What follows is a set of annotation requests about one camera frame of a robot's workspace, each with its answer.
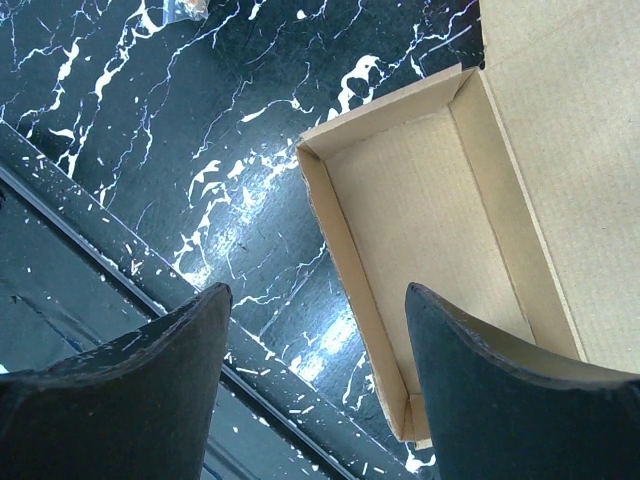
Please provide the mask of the small clear plastic bag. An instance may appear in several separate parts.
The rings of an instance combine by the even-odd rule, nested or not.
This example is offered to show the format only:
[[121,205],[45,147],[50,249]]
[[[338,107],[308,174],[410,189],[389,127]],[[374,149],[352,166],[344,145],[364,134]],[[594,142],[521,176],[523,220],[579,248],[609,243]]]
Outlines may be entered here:
[[209,15],[208,5],[208,0],[164,0],[163,24],[206,20]]

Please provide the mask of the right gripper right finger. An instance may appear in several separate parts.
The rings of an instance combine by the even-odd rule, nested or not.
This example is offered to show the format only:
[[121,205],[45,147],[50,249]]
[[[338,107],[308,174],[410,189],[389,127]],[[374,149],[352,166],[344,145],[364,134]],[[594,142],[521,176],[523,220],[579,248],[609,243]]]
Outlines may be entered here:
[[410,341],[444,479],[635,479],[639,378],[523,341],[412,283]]

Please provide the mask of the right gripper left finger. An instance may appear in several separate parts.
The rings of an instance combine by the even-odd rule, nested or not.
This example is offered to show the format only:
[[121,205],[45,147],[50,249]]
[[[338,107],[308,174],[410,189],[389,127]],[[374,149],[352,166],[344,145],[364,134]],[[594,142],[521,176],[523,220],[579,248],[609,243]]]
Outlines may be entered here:
[[137,330],[1,378],[5,479],[197,479],[232,294],[217,283]]

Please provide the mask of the brown cardboard box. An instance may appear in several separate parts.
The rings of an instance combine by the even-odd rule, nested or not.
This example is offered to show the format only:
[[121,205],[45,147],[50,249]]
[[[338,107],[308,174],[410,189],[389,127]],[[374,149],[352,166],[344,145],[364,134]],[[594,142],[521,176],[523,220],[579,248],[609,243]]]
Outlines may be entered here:
[[384,415],[422,449],[412,282],[557,354],[639,369],[639,5],[480,14],[483,67],[416,81],[297,148]]

